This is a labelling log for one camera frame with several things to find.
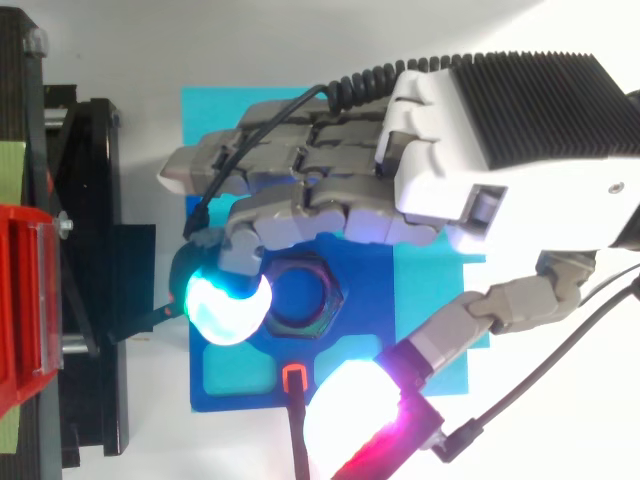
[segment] white table surface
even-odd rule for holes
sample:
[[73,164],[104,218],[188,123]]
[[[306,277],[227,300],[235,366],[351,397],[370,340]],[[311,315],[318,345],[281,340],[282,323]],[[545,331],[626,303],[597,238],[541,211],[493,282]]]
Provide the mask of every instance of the white table surface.
[[[76,83],[81,99],[108,97],[121,109],[123,217],[157,224],[156,305],[166,303],[184,221],[183,199],[155,179],[182,141],[182,86],[299,86],[396,58],[527,49],[594,53],[623,90],[640,88],[640,6],[631,1],[3,3],[23,8],[48,31],[46,82]],[[603,252],[591,284],[637,261],[628,252]],[[493,259],[469,267],[465,281],[486,288],[518,273],[513,259]],[[455,463],[444,466],[422,452],[394,479],[638,478],[639,313],[636,301],[626,301]],[[470,352],[471,393],[433,402],[446,427],[506,393],[578,317],[494,337],[490,349]],[[191,413],[184,319],[128,341],[127,348],[130,445],[118,458],[82,449],[82,466],[66,470],[65,480],[294,478],[284,409]]]

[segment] green tape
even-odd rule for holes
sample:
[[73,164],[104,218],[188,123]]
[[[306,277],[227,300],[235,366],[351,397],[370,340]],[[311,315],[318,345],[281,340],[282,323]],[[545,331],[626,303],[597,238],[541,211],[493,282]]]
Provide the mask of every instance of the green tape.
[[20,204],[24,150],[24,142],[0,142],[0,203]]
[[20,407],[13,407],[0,418],[0,454],[16,453],[19,427]]
[[[0,204],[20,204],[24,150],[24,142],[0,142]],[[16,453],[19,428],[20,407],[14,407],[0,418],[0,454]]]

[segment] blue glowing light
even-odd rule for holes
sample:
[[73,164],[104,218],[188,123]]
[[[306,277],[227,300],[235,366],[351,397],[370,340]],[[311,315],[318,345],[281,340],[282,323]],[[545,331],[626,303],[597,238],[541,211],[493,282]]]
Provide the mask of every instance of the blue glowing light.
[[375,362],[348,360],[320,385],[307,408],[304,440],[327,478],[398,416],[400,389]]
[[235,345],[253,334],[271,307],[271,285],[262,276],[256,292],[237,299],[200,271],[187,283],[185,311],[202,336],[215,345]]

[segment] robotic hand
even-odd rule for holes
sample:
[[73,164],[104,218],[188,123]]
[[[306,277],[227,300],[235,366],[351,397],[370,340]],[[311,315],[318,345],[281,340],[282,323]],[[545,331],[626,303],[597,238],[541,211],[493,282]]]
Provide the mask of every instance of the robotic hand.
[[[401,391],[398,420],[336,479],[388,478],[425,444],[455,458],[483,425],[473,420],[445,437],[418,395],[425,382],[487,331],[566,318],[595,252],[634,248],[640,238],[640,112],[595,58],[456,55],[402,70],[403,62],[387,64],[293,103],[256,104],[236,129],[177,150],[159,176],[173,192],[204,197],[187,245],[215,252],[216,272],[244,285],[236,298],[260,293],[264,249],[322,232],[428,245],[445,230],[462,253],[542,252],[537,275],[463,293],[380,354],[377,364]],[[234,204],[224,238],[203,241],[215,237],[199,227],[221,193],[247,197]]]

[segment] red plastic part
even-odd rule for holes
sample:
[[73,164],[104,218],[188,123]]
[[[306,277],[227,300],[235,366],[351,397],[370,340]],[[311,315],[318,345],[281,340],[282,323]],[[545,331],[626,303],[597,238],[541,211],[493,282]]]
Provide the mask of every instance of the red plastic part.
[[51,216],[0,205],[0,417],[60,366],[58,255]]
[[290,363],[282,369],[282,385],[285,393],[289,393],[289,372],[300,372],[302,376],[302,391],[309,388],[309,378],[307,377],[307,367],[301,363]]

